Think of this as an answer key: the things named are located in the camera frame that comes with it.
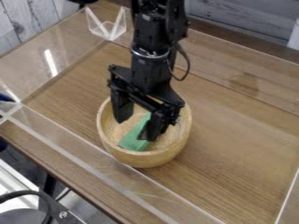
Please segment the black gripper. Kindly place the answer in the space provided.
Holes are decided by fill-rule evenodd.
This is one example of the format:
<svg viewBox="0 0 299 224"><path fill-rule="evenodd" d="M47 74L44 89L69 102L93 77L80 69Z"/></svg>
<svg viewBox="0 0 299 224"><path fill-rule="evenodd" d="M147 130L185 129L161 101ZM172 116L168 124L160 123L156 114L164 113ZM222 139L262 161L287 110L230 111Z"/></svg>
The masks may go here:
<svg viewBox="0 0 299 224"><path fill-rule="evenodd" d="M132 52L131 67L109 65L111 103L117 123L133 114L137 104L151 117L137 134L137 140L153 142L175 124L185 103L171 86L176 50L165 55L144 55Z"/></svg>

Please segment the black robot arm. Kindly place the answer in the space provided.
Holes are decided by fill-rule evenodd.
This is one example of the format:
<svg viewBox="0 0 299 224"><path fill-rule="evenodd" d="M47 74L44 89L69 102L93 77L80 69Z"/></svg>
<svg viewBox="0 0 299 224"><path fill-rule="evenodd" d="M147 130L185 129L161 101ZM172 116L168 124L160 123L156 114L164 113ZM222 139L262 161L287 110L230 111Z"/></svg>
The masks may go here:
<svg viewBox="0 0 299 224"><path fill-rule="evenodd" d="M183 0L132 0L131 15L131 66L108 67L107 85L117 122L132 116L135 105L151 112L137 138L152 142L176 124L185 105L171 80L176 55L185 54L179 41L187 37L189 21Z"/></svg>

